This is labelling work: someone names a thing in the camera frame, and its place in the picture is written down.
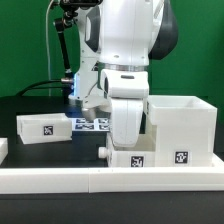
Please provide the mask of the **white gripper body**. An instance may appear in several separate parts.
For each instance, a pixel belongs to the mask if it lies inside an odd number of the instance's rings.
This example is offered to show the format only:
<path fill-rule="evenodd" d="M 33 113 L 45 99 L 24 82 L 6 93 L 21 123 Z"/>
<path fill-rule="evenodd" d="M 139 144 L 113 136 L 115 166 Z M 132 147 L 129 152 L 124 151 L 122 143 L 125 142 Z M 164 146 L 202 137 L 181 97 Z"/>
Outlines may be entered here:
<path fill-rule="evenodd" d="M 143 113 L 141 99 L 111 101 L 111 137 L 115 147 L 134 147 L 137 143 Z"/>

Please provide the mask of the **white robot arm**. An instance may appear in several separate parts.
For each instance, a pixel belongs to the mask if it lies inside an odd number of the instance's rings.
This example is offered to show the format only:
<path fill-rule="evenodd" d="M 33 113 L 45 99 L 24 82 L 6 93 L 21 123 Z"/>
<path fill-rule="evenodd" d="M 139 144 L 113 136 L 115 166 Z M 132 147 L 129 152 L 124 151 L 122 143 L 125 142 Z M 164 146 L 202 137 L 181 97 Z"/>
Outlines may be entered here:
<path fill-rule="evenodd" d="M 149 95 L 149 61 L 166 57 L 177 44 L 170 0 L 103 0 L 80 8 L 75 22 L 81 58 L 73 96 L 85 111 L 110 113 L 114 146 L 133 147 Z"/>

